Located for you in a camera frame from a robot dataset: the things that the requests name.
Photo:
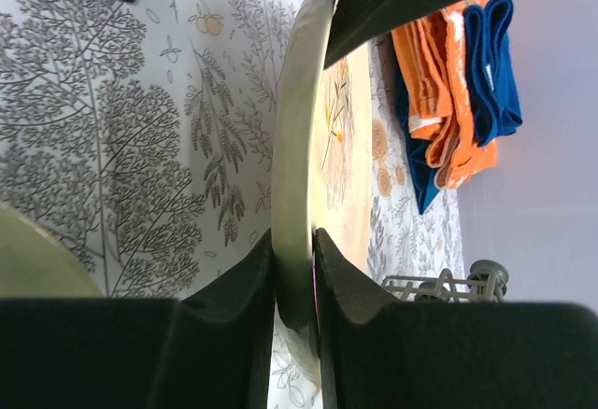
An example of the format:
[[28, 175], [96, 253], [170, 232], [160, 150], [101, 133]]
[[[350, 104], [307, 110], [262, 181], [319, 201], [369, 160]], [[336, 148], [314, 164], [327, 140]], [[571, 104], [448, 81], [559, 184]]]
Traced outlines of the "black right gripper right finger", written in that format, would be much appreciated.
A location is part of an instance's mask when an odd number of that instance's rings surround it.
[[314, 236], [327, 408], [593, 408], [597, 317], [569, 303], [403, 302]]

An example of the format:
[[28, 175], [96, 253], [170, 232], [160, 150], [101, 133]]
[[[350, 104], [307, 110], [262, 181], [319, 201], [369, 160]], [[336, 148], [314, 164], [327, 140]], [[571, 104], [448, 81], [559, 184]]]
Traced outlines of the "grey wire dish rack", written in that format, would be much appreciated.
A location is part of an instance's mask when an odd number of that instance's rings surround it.
[[507, 293], [509, 273], [497, 261], [475, 261], [466, 279], [449, 268], [439, 276], [388, 275], [381, 287], [402, 302], [499, 303]]

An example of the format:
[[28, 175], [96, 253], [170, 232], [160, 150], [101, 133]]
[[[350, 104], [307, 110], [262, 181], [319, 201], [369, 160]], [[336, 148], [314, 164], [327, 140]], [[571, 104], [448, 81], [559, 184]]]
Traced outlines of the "orange white patterned cloth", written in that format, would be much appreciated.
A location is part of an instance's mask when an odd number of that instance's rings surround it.
[[408, 133], [430, 143], [424, 162], [439, 189], [457, 189], [497, 164], [497, 143], [481, 147], [475, 138], [465, 78], [463, 12], [488, 1], [462, 0], [391, 31], [408, 93]]

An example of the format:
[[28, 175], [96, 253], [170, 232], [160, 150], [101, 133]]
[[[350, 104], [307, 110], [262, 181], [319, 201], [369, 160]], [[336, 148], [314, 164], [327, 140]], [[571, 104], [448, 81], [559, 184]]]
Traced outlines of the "blue folded towel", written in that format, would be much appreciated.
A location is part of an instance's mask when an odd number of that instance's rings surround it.
[[[508, 29], [512, 0], [489, 0], [485, 6], [469, 5], [463, 12], [465, 78], [474, 116], [475, 138], [481, 147], [514, 134], [522, 124], [520, 101], [509, 51]], [[406, 136], [406, 152], [420, 212], [446, 189], [434, 184], [435, 169], [424, 162], [430, 143], [410, 136], [407, 129], [408, 93], [398, 64], [396, 114]]]

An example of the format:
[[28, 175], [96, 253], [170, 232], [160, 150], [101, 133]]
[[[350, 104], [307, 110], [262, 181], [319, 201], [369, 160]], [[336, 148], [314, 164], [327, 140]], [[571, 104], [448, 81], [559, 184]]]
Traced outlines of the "floral patterned table mat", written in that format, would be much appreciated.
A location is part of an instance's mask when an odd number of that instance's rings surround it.
[[270, 225], [304, 0], [1, 0], [1, 199], [108, 297], [179, 297]]

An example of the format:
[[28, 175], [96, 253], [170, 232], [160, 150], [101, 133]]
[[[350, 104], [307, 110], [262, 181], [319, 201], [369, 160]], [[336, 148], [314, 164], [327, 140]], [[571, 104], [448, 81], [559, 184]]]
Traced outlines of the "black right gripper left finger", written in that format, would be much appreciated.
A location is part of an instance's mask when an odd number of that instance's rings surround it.
[[275, 309], [265, 233], [184, 299], [5, 298], [5, 408], [264, 408]]

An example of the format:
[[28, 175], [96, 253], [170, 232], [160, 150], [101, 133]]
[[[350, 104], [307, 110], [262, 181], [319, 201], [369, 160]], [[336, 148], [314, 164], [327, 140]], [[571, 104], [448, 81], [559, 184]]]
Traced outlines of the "cream green plate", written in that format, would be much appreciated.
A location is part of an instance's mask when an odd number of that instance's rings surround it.
[[313, 233], [325, 230], [366, 269], [372, 206], [370, 52], [362, 44], [331, 66], [324, 58], [339, 0], [305, 0], [278, 81], [272, 163], [272, 248], [286, 346], [320, 383]]
[[3, 298], [101, 298], [86, 269], [41, 226], [1, 204]]

